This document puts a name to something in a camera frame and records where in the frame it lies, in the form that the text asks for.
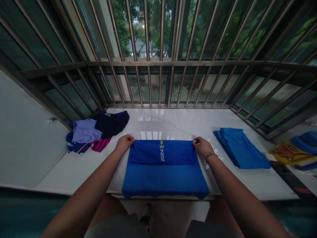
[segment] red striped cloth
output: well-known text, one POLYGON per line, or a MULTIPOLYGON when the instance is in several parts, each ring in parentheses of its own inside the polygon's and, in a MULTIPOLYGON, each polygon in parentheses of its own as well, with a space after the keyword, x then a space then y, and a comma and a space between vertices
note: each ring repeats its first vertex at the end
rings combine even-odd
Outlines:
POLYGON ((111 137, 104 140, 96 140, 93 142, 92 150, 101 152, 110 142, 111 137))

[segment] metal window bar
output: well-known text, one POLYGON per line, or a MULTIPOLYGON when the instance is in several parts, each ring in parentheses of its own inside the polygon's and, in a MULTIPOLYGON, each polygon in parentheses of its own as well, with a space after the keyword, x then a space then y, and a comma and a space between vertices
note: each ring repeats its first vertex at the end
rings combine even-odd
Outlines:
POLYGON ((287 100, 285 100, 282 104, 280 104, 277 108, 275 108, 272 112, 270 112, 266 117, 264 117, 258 124, 255 125, 255 128, 258 128, 263 123, 267 122, 271 117, 273 117, 275 114, 277 114, 280 110, 285 108, 288 104, 290 104, 292 101, 294 101, 296 98, 298 98, 300 95, 302 95, 307 89, 309 89, 311 86, 313 86, 315 83, 317 83, 317 78, 314 78, 307 84, 305 87, 302 87, 299 89, 296 93, 294 93, 292 96, 290 96, 287 100))
MULTIPOLYGON (((179 1, 179 10, 178 10, 178 17, 176 22, 176 29, 175 29, 175 37, 173 38, 172 45, 174 47, 172 52, 172 61, 175 61, 177 58, 177 51, 178 51, 178 38, 180 33, 180 25, 182 20, 182 9, 183 9, 183 3, 184 0, 179 1)), ((168 91, 168 99, 167 99, 167 107, 170 107, 171 104, 171 98, 172 98, 172 89, 173 89, 173 81, 174 81, 174 66, 172 66, 172 72, 171 72, 171 80, 170 80, 170 86, 168 91)))
MULTIPOLYGON (((17 5, 17 7, 19 8, 19 10, 23 13, 24 17, 27 19, 27 21, 29 22, 29 24, 32 26, 33 30, 36 32, 36 34, 39 36, 40 40, 43 42, 43 44, 45 45, 45 47, 47 48, 47 50, 49 51, 49 53, 53 56, 54 60, 57 62, 58 65, 61 65, 61 61, 59 60, 58 56, 55 54, 54 50, 52 49, 52 47, 49 45, 49 43, 47 42, 47 40, 45 39, 45 37, 43 36, 43 34, 41 33, 41 31, 39 30, 39 28, 36 26, 35 22, 31 19, 30 15, 27 13, 27 11, 24 9, 24 7, 22 6, 22 4, 20 3, 19 0, 14 0, 15 4, 17 5)), ((79 97, 82 99, 82 101, 84 102, 84 104, 87 106, 87 108, 89 109, 89 111, 92 113, 92 115, 94 115, 94 110, 92 109, 92 107, 90 106, 90 104, 88 103, 88 101, 86 100, 86 98, 83 96, 83 94, 80 92, 78 87, 74 87, 75 91, 78 93, 79 97)))
MULTIPOLYGON (((237 43, 238 38, 239 38, 239 36, 240 36, 240 34, 241 34, 243 28, 244 28, 244 25, 245 25, 245 23, 247 22, 247 20, 249 19, 249 16, 250 16, 250 14, 251 14, 251 12, 252 12, 252 10, 253 10, 253 8, 254 8, 254 6, 255 6, 256 3, 257 3, 257 0, 253 0, 251 6, 249 7, 249 10, 248 10, 248 12, 247 12, 247 14, 246 14, 246 16, 245 16, 245 18, 244 18, 244 20, 243 20, 243 22, 242 22, 242 24, 241 24, 239 30, 238 30, 238 33, 237 33, 237 35, 236 35, 236 37, 235 37, 235 39, 234 39, 234 41, 233 41, 233 43, 232 43, 232 45, 231 45, 231 47, 230 47, 230 50, 229 50, 229 52, 228 52, 228 54, 227 54, 227 57, 225 58, 225 61, 228 61, 228 59, 229 59, 229 57, 230 57, 230 54, 231 54, 231 52, 232 52, 232 50, 233 50, 235 44, 237 43)), ((214 103, 212 104, 212 107, 215 107, 215 105, 217 104, 217 101, 218 101, 220 95, 223 93, 224 89, 226 88, 227 84, 229 83, 229 81, 230 81, 230 79, 231 79, 231 77, 232 77, 232 75, 233 75, 233 73, 234 73, 234 71, 235 71, 236 68, 237 68, 237 66, 234 66, 233 69, 232 69, 232 71, 231 71, 231 73, 230 73, 230 74, 228 75, 228 77, 226 78, 226 80, 225 80, 223 86, 221 87, 221 89, 220 89, 218 95, 217 95, 216 98, 215 98, 214 103)))
MULTIPOLYGON (((11 28, 11 26, 5 21, 5 19, 0 15, 0 22, 6 31, 10 34, 10 36, 17 42, 17 44, 21 47, 21 49, 26 53, 26 55, 35 63, 35 65, 39 68, 42 67, 41 63, 38 61, 36 56, 29 50, 29 48, 24 44, 22 39, 15 33, 15 31, 11 28)), ((48 80, 52 83, 55 89, 62 95, 65 101, 72 107, 72 109, 79 115, 80 118, 84 119, 84 115, 78 109, 78 107, 70 100, 70 98, 64 93, 64 91, 57 85, 53 77, 47 75, 48 80)))
MULTIPOLYGON (((145 15, 145 41, 146 41, 146 59, 150 61, 150 42, 149 42, 149 20, 148 20, 148 0, 144 0, 144 15, 145 15)), ((148 66, 148 84, 149 84, 149 100, 152 107, 152 86, 151 86, 151 70, 148 66)))
MULTIPOLYGON (((90 37, 89 37, 89 34, 88 34, 87 29, 86 29, 85 23, 84 23, 84 21, 83 21, 83 18, 82 18, 82 16, 81 16, 80 12, 79 12, 79 9, 78 9, 78 6, 77 6, 76 1, 75 1, 75 0, 72 0, 72 4, 73 4, 74 9, 75 9, 75 12, 76 12, 76 14, 77 14, 77 16, 78 16, 78 19, 79 19, 79 21, 80 21, 80 24, 81 24, 81 26, 82 26, 82 28, 83 28, 83 30, 84 30, 85 36, 86 36, 86 38, 87 38, 87 40, 88 40, 89 46, 90 46, 90 48, 91 48, 91 50, 92 50, 92 52, 93 52, 93 55, 94 55, 94 57, 95 57, 95 60, 99 61, 100 59, 98 58, 97 53, 96 53, 96 51, 95 51, 95 48, 93 47, 93 44, 92 44, 91 39, 90 39, 90 37)), ((109 92, 109 94, 110 94, 110 97, 111 97, 111 99, 112 99, 112 101, 113 101, 113 103, 114 103, 114 105, 115 105, 115 107, 116 107, 117 104, 116 104, 115 98, 114 98, 114 96, 113 96, 113 94, 112 94, 112 92, 111 92, 111 88, 110 88, 110 86, 109 86, 109 84, 108 84, 108 82, 107 82, 107 79, 106 79, 106 77, 105 77, 105 74, 104 74, 104 72, 103 72, 103 69, 102 69, 102 67, 100 67, 100 66, 99 66, 99 69, 100 69, 100 72, 101 72, 101 74, 102 74, 104 86, 107 88, 107 90, 108 90, 108 92, 109 92)), ((117 86, 118 86, 118 91, 119 91, 119 94, 120 94, 122 103, 123 103, 123 105, 125 105, 125 104, 124 104, 124 99, 123 99, 122 94, 121 94, 121 89, 120 89, 119 84, 118 84, 117 81, 116 81, 116 84, 117 84, 117 86)))
MULTIPOLYGON (((254 39, 255 35, 257 34, 259 28, 261 27, 262 23, 264 22, 266 16, 268 15, 269 11, 271 10, 272 6, 274 5, 276 0, 272 0, 270 5, 266 8, 263 16, 261 17, 261 20, 259 21, 259 23, 257 24, 252 36, 250 37, 250 39, 248 40, 247 44, 244 46, 239 58, 238 58, 238 61, 241 61, 241 59, 243 58, 245 52, 247 51, 249 45, 251 44, 252 40, 254 39)), ((230 92, 228 93, 227 97, 225 98, 225 100, 223 101, 221 107, 224 107, 226 101, 228 100, 228 98, 231 96, 232 92, 234 91, 234 88, 235 86, 238 85, 238 83, 241 81, 241 79, 243 78, 244 74, 247 72, 247 70, 249 69, 249 65, 245 68, 245 70, 243 71, 243 73, 239 76, 239 78, 237 79, 236 83, 234 84, 234 87, 231 88, 230 92)))
MULTIPOLYGON (((163 44, 164 44, 164 23, 165 23, 165 0, 161 2, 161 42, 160 42, 160 52, 159 60, 163 61, 163 44)), ((158 107, 161 107, 161 97, 162 97, 162 66, 159 68, 159 80, 158 80, 158 107)))
MULTIPOLYGON (((289 58, 289 56, 299 47, 299 45, 303 42, 303 40, 316 28, 317 20, 311 23, 306 30, 306 32, 297 40, 294 46, 288 51, 286 56, 280 60, 281 63, 284 63, 285 60, 289 58)), ((246 101, 241 105, 241 107, 237 110, 237 113, 240 111, 253 99, 253 97, 261 90, 261 88, 270 80, 270 77, 278 70, 278 68, 274 68, 268 76, 259 84, 259 86, 252 92, 252 94, 246 99, 246 101)))
MULTIPOLYGON (((304 62, 303 64, 307 64, 311 61, 311 59, 317 55, 317 50, 313 52, 304 62)), ((277 91, 279 91, 298 71, 292 71, 284 80, 282 80, 249 114, 245 117, 248 120, 260 107, 262 107, 277 91)))
MULTIPOLYGON (((99 30, 99 33, 101 35, 101 39, 102 39, 102 43, 103 43, 103 46, 105 47, 105 50, 106 50, 106 54, 107 54, 107 58, 108 58, 108 61, 112 61, 112 58, 110 56, 110 52, 109 52, 109 49, 108 49, 108 46, 107 46, 107 43, 106 43, 106 40, 105 40, 105 37, 104 37, 104 33, 103 33, 103 30, 101 28, 101 25, 100 25, 100 22, 99 22, 99 19, 98 19, 98 15, 97 15, 97 11, 96 11, 96 8, 95 8, 95 5, 93 3, 93 0, 89 0, 90 2, 90 5, 91 5, 91 8, 92 8, 92 11, 93 11, 93 14, 94 14, 94 17, 95 17, 95 20, 96 20, 96 23, 97 23, 97 26, 98 26, 98 30, 99 30)), ((116 71, 113 67, 111 67, 111 70, 112 70, 112 73, 113 73, 113 76, 115 78, 115 81, 116 81, 116 84, 118 82, 118 77, 117 77, 117 74, 116 74, 116 71)), ((117 84, 117 87, 118 87, 118 90, 119 90, 119 93, 121 93, 121 90, 119 88, 119 83, 117 84)), ((130 98, 131 98, 131 101, 133 101, 132 99, 132 92, 131 92, 131 88, 128 86, 128 91, 129 91, 129 95, 130 95, 130 98)))
MULTIPOLYGON (((213 12, 212 12, 211 19, 210 19, 210 22, 209 22, 209 26, 208 26, 208 29, 207 29, 207 32, 206 32, 206 35, 205 35, 205 40, 204 40, 204 43, 203 43, 203 45, 202 45, 201 52, 200 52, 200 55, 199 55, 199 59, 198 59, 199 62, 202 60, 203 54, 204 54, 204 52, 205 52, 205 48, 206 48, 207 41, 208 41, 208 37, 209 37, 210 31, 211 31, 212 23, 214 22, 214 18, 215 18, 215 15, 216 15, 216 11, 217 11, 217 8, 218 8, 218 4, 219 4, 219 0, 216 0, 215 6, 214 6, 214 10, 213 10, 213 12)), ((199 66, 197 66, 197 68, 196 68, 196 71, 195 71, 195 74, 194 74, 194 78, 193 78, 193 82, 192 82, 192 85, 191 85, 191 89, 190 89, 190 91, 189 91, 189 93, 188 93, 188 97, 187 97, 187 100, 186 100, 185 107, 188 106, 189 98, 190 98, 190 96, 191 96, 194 83, 195 83, 195 81, 196 81, 198 69, 199 69, 199 66)), ((197 107, 197 104, 198 104, 200 95, 201 95, 202 90, 203 90, 203 88, 204 88, 204 86, 205 86, 205 83, 206 83, 206 81, 207 81, 207 78, 208 78, 208 75, 209 75, 210 70, 211 70, 211 67, 209 67, 208 73, 205 75, 204 82, 203 82, 201 88, 199 89, 199 93, 198 93, 198 96, 197 96, 197 99, 196 99, 196 102, 195 102, 194 107, 197 107)))
MULTIPOLYGON (((270 31, 268 32, 268 34, 265 36, 264 40, 261 41, 259 47, 257 48, 257 50, 254 52, 251 60, 254 61, 256 59, 256 57, 258 56, 258 54, 260 53, 260 51, 262 50, 262 48, 264 47, 264 45, 266 44, 266 42, 268 41, 268 39, 271 37, 271 35, 273 34, 273 32, 275 31, 276 27, 279 25, 279 23, 281 22, 281 20, 283 19, 283 17, 285 16, 285 14, 287 13, 287 11, 289 10, 289 8, 291 7, 291 5, 293 4, 295 0, 290 0, 288 1, 288 4, 286 5, 286 7, 283 9, 283 11, 279 14, 279 16, 277 17, 277 20, 274 21, 274 25, 271 27, 270 31)), ((228 95, 226 96, 226 98, 224 99, 223 103, 221 104, 221 107, 224 107, 224 105, 226 104, 226 102, 228 101, 228 99, 231 97, 233 91, 235 90, 236 86, 240 83, 241 79, 243 78, 244 74, 248 71, 249 69, 249 65, 244 69, 243 73, 239 76, 239 78, 237 79, 237 81, 234 83, 233 87, 231 88, 231 90, 229 91, 228 95)))
MULTIPOLYGON (((133 32, 133 22, 132 22, 131 8, 130 8, 130 0, 125 0, 125 3, 126 3, 128 19, 129 19, 129 28, 130 28, 130 36, 131 36, 133 58, 134 58, 134 61, 138 61, 138 57, 137 57, 137 54, 136 54, 135 42, 134 42, 134 32, 133 32)), ((138 89, 139 89, 141 107, 143 107, 143 96, 142 96, 142 90, 141 90, 140 75, 139 75, 138 66, 135 67, 135 70, 136 70, 136 77, 137 77, 137 81, 138 81, 138 89)))
MULTIPOLYGON (((196 30, 197 21, 198 21, 198 15, 199 15, 200 5, 201 5, 201 0, 197 0, 197 4, 196 4, 196 8, 195 8, 195 14, 194 14, 194 20, 193 20, 193 26, 192 26, 192 30, 191 30, 191 34, 190 34, 190 40, 189 40, 189 43, 188 43, 188 48, 187 48, 187 53, 186 53, 186 59, 185 59, 185 61, 188 61, 188 59, 189 59, 189 54, 190 54, 190 52, 191 52, 191 47, 192 47, 192 43, 193 43, 193 40, 194 40, 195 30, 196 30)), ((187 68, 187 66, 184 67, 184 72, 183 72, 181 84, 180 84, 180 86, 179 86, 179 92, 178 92, 178 98, 177 98, 176 107, 179 106, 179 101, 180 101, 180 99, 181 99, 181 94, 182 94, 182 90, 183 90, 184 79, 185 79, 185 75, 186 75, 186 68, 187 68)))
MULTIPOLYGON (((62 37, 61 37, 59 31, 57 30, 55 24, 53 23, 52 19, 50 18, 49 14, 47 13, 47 11, 46 11, 44 5, 42 4, 42 1, 41 1, 41 0, 36 0, 36 2, 37 2, 37 4, 39 5, 39 7, 40 7, 41 11, 43 12, 43 14, 45 15, 45 17, 46 17, 47 21, 49 22, 50 26, 52 27, 53 31, 55 32, 55 34, 56 34, 57 38, 59 39, 60 43, 62 44, 62 46, 63 46, 65 52, 67 53, 68 57, 70 58, 71 62, 72 62, 72 63, 75 63, 73 56, 72 56, 71 53, 69 52, 69 50, 68 50, 68 48, 67 48, 67 46, 66 46, 64 40, 62 39, 62 37)), ((78 71, 78 73, 79 73, 81 79, 83 80, 83 82, 84 82, 86 88, 88 89, 89 93, 91 94, 93 100, 95 101, 96 105, 100 108, 100 110, 102 110, 101 106, 99 105, 98 100, 96 99, 94 93, 92 92, 91 88, 89 87, 89 85, 88 85, 86 79, 84 78, 84 76, 83 76, 81 70, 78 68, 77 71, 78 71)))
MULTIPOLYGON (((108 0, 108 7, 109 7, 109 11, 110 11, 113 27, 114 27, 114 30, 115 30, 115 35, 116 35, 116 40, 117 40, 117 43, 118 43, 118 48, 119 48, 121 61, 123 62, 124 61, 124 55, 123 55, 122 46, 121 46, 121 43, 120 43, 119 31, 118 31, 117 23, 116 23, 116 20, 115 20, 115 14, 114 14, 114 11, 113 11, 113 8, 112 8, 111 0, 108 0)), ((131 89, 130 89, 129 76, 128 76, 128 72, 127 72, 125 66, 123 67, 123 70, 124 70, 125 80, 126 80, 127 86, 129 88, 129 91, 130 91, 131 89)), ((132 93, 130 95, 130 99, 131 99, 132 107, 134 107, 134 101, 133 101, 132 93)))
MULTIPOLYGON (((231 20, 231 18, 232 18, 233 12, 234 12, 234 10, 235 10, 237 4, 238 4, 238 0, 235 0, 233 6, 232 6, 232 8, 231 8, 231 12, 230 12, 230 14, 229 14, 229 16, 228 16, 228 20, 227 20, 227 22, 226 22, 226 24, 225 24, 224 30, 222 31, 220 40, 219 40, 219 42, 218 42, 218 44, 217 44, 217 47, 216 47, 216 49, 215 49, 215 53, 214 53, 214 56, 212 57, 212 61, 214 61, 214 60, 216 59, 216 57, 217 57, 218 50, 219 50, 220 45, 221 45, 221 43, 222 43, 222 40, 223 40, 223 38, 224 38, 224 36, 225 36, 225 33, 226 33, 226 31, 227 31, 229 22, 230 22, 230 20, 231 20)), ((204 102, 203 107, 206 107, 206 105, 207 105, 207 103, 208 103, 208 100, 209 100, 209 98, 210 98, 212 92, 213 92, 214 89, 215 89, 215 86, 216 86, 216 84, 217 84, 217 82, 218 82, 218 80, 219 80, 219 78, 220 78, 220 75, 221 75, 223 69, 224 69, 224 66, 221 67, 219 73, 217 74, 217 76, 216 76, 216 78, 215 78, 215 81, 214 81, 214 83, 212 84, 211 89, 210 89, 210 91, 209 91, 209 94, 208 94, 208 96, 207 96, 207 98, 206 98, 206 100, 205 100, 205 102, 204 102)))

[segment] person's lap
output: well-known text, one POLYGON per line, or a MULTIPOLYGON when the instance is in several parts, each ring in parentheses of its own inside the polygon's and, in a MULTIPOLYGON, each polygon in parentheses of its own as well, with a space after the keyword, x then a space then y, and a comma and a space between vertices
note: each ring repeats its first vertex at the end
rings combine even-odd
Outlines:
MULTIPOLYGON (((100 226, 102 225, 102 223, 106 224, 106 222, 108 222, 109 225, 109 222, 112 222, 112 226, 114 226, 113 223, 117 222, 121 223, 121 226, 129 226, 129 231, 131 233, 133 230, 131 225, 137 226, 137 224, 135 223, 136 221, 136 216, 128 216, 126 209, 124 208, 119 199, 109 194, 106 194, 103 197, 102 202, 95 216, 93 217, 87 232, 92 228, 97 228, 97 226, 99 226, 98 229, 100 230, 100 226)), ((228 234, 230 233, 238 235, 240 237, 244 237, 226 201, 222 196, 217 196, 210 204, 210 209, 206 217, 206 222, 192 221, 188 230, 187 237, 191 237, 192 233, 198 233, 204 236, 206 231, 210 229, 216 229, 216 232, 218 233, 227 232, 225 228, 229 228, 228 234)))

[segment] white marble surface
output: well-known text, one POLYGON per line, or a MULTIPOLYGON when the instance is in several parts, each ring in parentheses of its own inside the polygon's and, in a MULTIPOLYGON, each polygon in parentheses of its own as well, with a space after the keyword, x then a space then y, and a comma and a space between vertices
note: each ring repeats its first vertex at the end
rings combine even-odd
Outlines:
MULTIPOLYGON (((108 113, 125 109, 110 108, 108 113)), ((130 120, 125 129, 114 136, 101 152, 88 150, 84 154, 66 154, 50 171, 37 190, 72 194, 87 177, 113 151, 118 139, 131 134, 135 139, 192 140, 201 136, 208 140, 225 165, 260 199, 296 199, 297 195, 271 168, 270 170, 241 170, 234 166, 213 134, 221 127, 241 128, 250 141, 261 151, 272 144, 263 139, 229 109, 126 109, 130 120)), ((125 176, 128 152, 123 156, 110 184, 109 190, 121 191, 125 176)), ((210 170, 205 170, 203 159, 200 165, 211 194, 220 194, 210 170)))

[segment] pile of clothes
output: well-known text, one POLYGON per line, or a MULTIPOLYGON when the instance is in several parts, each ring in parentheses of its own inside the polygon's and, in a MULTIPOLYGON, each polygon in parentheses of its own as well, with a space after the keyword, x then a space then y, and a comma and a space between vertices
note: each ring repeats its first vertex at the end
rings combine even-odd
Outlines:
POLYGON ((93 118, 74 122, 74 129, 66 136, 68 152, 85 153, 88 148, 101 152, 112 136, 119 134, 130 117, 127 111, 110 114, 102 111, 93 118))
POLYGON ((231 161, 239 169, 270 169, 272 167, 242 129, 220 128, 220 131, 214 131, 214 134, 231 161))

